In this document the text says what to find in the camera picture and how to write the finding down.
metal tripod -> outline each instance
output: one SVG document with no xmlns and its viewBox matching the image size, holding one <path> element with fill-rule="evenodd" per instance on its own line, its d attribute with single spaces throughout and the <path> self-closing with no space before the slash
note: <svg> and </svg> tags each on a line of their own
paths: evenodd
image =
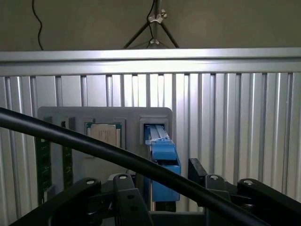
<svg viewBox="0 0 301 226">
<path fill-rule="evenodd" d="M 179 48 L 178 43 L 173 38 L 172 34 L 169 32 L 168 28 L 164 24 L 163 20 L 167 18 L 167 14 L 165 10 L 161 9 L 161 0 L 155 0 L 154 7 L 153 7 L 153 15 L 147 18 L 147 22 L 137 31 L 137 33 L 125 44 L 123 48 L 128 48 L 138 36 L 149 26 L 149 24 L 154 24 L 153 26 L 153 39 L 150 40 L 151 44 L 159 44 L 157 40 L 158 34 L 158 25 L 162 27 L 166 35 L 169 37 L 171 42 L 176 48 Z"/>
</svg>

blue connector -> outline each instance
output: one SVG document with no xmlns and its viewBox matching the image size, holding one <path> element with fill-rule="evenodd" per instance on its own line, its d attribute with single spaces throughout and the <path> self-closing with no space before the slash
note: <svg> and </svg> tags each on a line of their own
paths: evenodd
<svg viewBox="0 0 301 226">
<path fill-rule="evenodd" d="M 144 130 L 145 144 L 150 146 L 151 160 L 174 173 L 181 174 L 181 164 L 175 144 L 161 125 L 147 125 Z M 152 182 L 154 202 L 174 202 L 180 194 L 160 183 Z"/>
</svg>

screw head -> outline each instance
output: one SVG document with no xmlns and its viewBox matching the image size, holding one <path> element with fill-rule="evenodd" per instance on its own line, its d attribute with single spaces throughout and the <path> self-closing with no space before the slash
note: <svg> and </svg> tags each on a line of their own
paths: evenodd
<svg viewBox="0 0 301 226">
<path fill-rule="evenodd" d="M 91 185 L 91 184 L 94 184 L 94 180 L 88 180 L 86 183 L 87 183 L 87 185 Z"/>
<path fill-rule="evenodd" d="M 251 180 L 245 180 L 244 183 L 247 184 L 247 185 L 253 185 L 254 184 Z"/>
<path fill-rule="evenodd" d="M 211 178 L 212 180 L 218 180 L 218 176 L 216 176 L 216 175 L 211 175 L 210 178 Z"/>
<path fill-rule="evenodd" d="M 121 176 L 119 176 L 119 179 L 125 179 L 125 178 L 127 178 L 126 175 L 121 175 Z"/>
</svg>

gray wall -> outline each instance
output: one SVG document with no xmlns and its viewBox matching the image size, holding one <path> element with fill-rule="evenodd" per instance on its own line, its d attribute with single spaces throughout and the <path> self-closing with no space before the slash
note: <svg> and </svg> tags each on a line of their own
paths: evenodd
<svg viewBox="0 0 301 226">
<path fill-rule="evenodd" d="M 39 50 L 32 0 L 0 1 L 0 50 Z M 151 0 L 35 0 L 45 50 L 119 49 Z M 301 46 L 300 0 L 162 0 L 182 48 Z M 146 42 L 149 30 L 135 44 Z M 172 46 L 162 30 L 159 40 Z"/>
</svg>

corrugated metal panel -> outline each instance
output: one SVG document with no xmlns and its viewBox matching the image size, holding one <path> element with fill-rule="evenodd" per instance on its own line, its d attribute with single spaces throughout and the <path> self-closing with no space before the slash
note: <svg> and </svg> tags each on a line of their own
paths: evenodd
<svg viewBox="0 0 301 226">
<path fill-rule="evenodd" d="M 1 106 L 32 116 L 41 106 L 169 107 L 184 176 L 199 158 L 230 182 L 256 178 L 301 202 L 300 73 L 0 77 L 0 87 Z M 0 135 L 6 225 L 37 205 L 37 185 L 33 138 Z M 198 209 L 185 197 L 177 208 Z"/>
</svg>

